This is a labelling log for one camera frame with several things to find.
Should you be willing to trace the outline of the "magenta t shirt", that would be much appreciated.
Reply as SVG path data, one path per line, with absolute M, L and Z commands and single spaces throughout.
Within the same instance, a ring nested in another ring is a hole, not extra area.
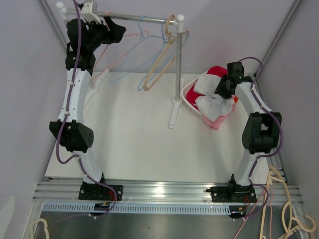
M 211 67 L 208 71 L 206 75 L 214 75 L 216 77 L 222 77 L 224 74 L 227 74 L 227 69 L 221 67 L 221 66 L 213 66 Z M 197 93 L 194 90 L 194 86 L 191 87 L 191 89 L 189 90 L 189 92 L 186 95 L 186 99 L 198 110 L 198 107 L 195 103 L 195 100 L 200 97 L 203 96 L 203 93 Z

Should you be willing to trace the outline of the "pink wire hanger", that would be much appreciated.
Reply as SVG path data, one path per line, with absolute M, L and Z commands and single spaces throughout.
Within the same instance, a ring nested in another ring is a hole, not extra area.
M 124 62 L 123 58 L 129 55 L 129 53 L 135 48 L 135 45 L 139 45 L 149 36 L 150 33 L 147 30 L 140 30 L 139 32 L 124 34 L 119 45 L 115 43 L 106 45 L 99 58 L 96 60 L 93 72 L 97 72 L 97 74 L 92 76 L 90 83 L 94 85 L 96 78 L 100 77 L 106 71 L 109 71 L 110 68 L 116 66 L 120 61 Z M 141 39 L 128 45 L 128 40 L 133 37 L 140 37 Z

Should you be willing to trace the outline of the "pale pink tank top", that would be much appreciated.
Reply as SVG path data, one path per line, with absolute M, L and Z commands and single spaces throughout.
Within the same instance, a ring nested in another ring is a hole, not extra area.
M 200 94 L 195 99 L 199 111 L 210 121 L 215 122 L 218 118 L 227 116 L 233 110 L 234 97 L 224 99 L 215 90 L 221 77 L 211 74 L 203 74 L 197 79 L 193 91 Z

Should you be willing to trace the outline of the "pink t shirt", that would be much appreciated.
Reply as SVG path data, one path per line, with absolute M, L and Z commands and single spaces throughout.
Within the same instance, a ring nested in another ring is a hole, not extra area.
M 203 122 L 210 128 L 213 130 L 218 130 L 220 128 L 220 126 L 223 124 L 223 122 L 231 115 L 231 113 L 234 110 L 232 110 L 230 113 L 228 113 L 225 116 L 220 116 L 218 117 L 215 121 L 211 121 L 209 118 L 207 118 L 206 116 L 203 116 Z

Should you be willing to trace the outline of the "beige plastic hanger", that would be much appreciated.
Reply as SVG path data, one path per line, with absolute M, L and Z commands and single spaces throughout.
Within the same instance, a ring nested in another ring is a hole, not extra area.
M 173 25 L 169 25 L 168 26 L 169 31 L 172 32 L 172 36 L 176 36 L 177 32 L 176 32 L 176 27 Z M 155 69 L 155 73 L 159 73 L 160 69 L 162 67 L 162 65 L 164 64 L 164 62 L 174 53 L 176 53 L 176 43 L 173 45 L 173 47 L 165 54 L 165 56 L 162 58 L 162 61 L 158 64 L 158 67 Z

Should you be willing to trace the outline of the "blue plastic hanger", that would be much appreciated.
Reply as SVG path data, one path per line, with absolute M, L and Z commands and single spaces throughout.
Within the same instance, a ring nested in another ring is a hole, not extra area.
M 173 22 L 173 26 L 176 27 L 176 32 L 181 34 L 181 43 L 177 42 L 177 36 L 172 36 L 172 32 L 168 29 L 169 23 L 171 21 Z M 173 47 L 175 43 L 177 44 L 177 47 L 180 46 L 181 49 L 183 49 L 184 45 L 187 43 L 190 37 L 190 33 L 188 30 L 182 31 L 183 23 L 184 15 L 182 14 L 178 14 L 177 16 L 171 15 L 164 21 L 163 27 L 161 28 L 162 37 L 164 38 L 162 49 L 159 50 L 159 52 L 155 55 L 155 59 L 153 60 L 151 68 L 147 72 L 146 76 L 139 83 L 138 91 L 149 91 L 159 81 L 162 75 L 166 73 L 167 69 L 173 64 L 174 60 L 177 59 L 177 54 L 181 52 L 181 50 L 178 50 L 176 53 L 171 55 L 162 65 L 160 72 L 155 73 L 155 69 L 158 67 L 158 64 L 162 61 L 162 58 Z

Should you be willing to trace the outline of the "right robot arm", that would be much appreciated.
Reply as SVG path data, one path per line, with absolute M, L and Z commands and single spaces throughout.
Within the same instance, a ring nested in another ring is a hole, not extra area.
M 256 184 L 252 182 L 254 170 L 264 157 L 272 156 L 272 149 L 281 143 L 282 116 L 266 106 L 256 92 L 252 78 L 244 74 L 241 62 L 228 63 L 227 74 L 223 75 L 215 93 L 224 99 L 236 96 L 242 103 L 248 120 L 242 133 L 245 151 L 240 165 L 227 186 L 210 188 L 212 201 L 255 203 Z

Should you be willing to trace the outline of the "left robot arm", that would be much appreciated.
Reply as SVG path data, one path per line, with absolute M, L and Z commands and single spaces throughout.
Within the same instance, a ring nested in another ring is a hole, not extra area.
M 55 154 L 60 164 L 76 159 L 83 181 L 80 200 L 120 201 L 123 186 L 107 185 L 92 152 L 94 132 L 84 124 L 84 104 L 95 65 L 94 51 L 102 44 L 119 43 L 126 31 L 109 16 L 104 23 L 76 18 L 67 22 L 67 87 L 57 121 L 49 124 L 56 138 Z

